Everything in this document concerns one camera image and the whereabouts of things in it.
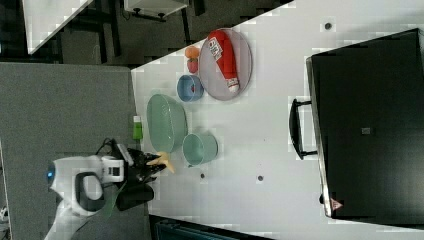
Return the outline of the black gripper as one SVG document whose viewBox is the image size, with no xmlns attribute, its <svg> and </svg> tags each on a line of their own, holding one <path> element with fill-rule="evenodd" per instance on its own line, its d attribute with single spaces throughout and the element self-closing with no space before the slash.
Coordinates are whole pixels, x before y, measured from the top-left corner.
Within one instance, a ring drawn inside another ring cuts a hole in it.
<svg viewBox="0 0 424 240">
<path fill-rule="evenodd" d="M 133 164 L 127 164 L 125 175 L 129 184 L 148 183 L 157 178 L 157 175 L 166 168 L 165 165 L 152 165 L 144 168 L 144 161 L 153 161 L 159 158 L 158 154 L 143 153 L 137 149 L 128 148 Z"/>
</svg>

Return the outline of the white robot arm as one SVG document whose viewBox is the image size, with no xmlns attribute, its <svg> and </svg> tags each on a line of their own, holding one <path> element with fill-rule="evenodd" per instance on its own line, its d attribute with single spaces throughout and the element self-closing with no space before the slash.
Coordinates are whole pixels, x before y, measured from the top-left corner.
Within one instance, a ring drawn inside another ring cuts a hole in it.
<svg viewBox="0 0 424 240">
<path fill-rule="evenodd" d="M 164 169 L 174 169 L 168 153 L 129 148 L 55 160 L 48 172 L 49 188 L 60 203 L 44 240 L 71 240 L 102 211 L 125 211 L 151 201 L 154 190 L 148 184 Z"/>
</svg>

